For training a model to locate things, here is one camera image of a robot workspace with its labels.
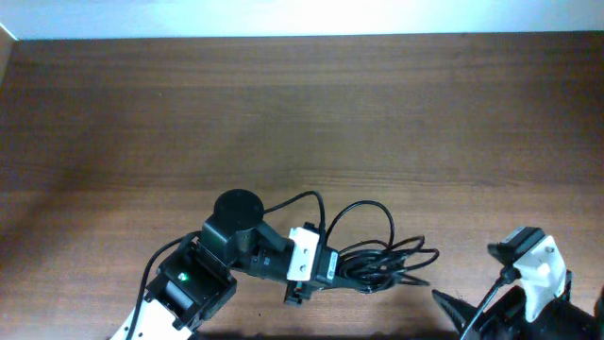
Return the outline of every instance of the white wall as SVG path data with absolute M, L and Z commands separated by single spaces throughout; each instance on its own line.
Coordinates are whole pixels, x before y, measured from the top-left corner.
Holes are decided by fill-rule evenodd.
M 18 39 L 604 29 L 604 0 L 0 0 Z

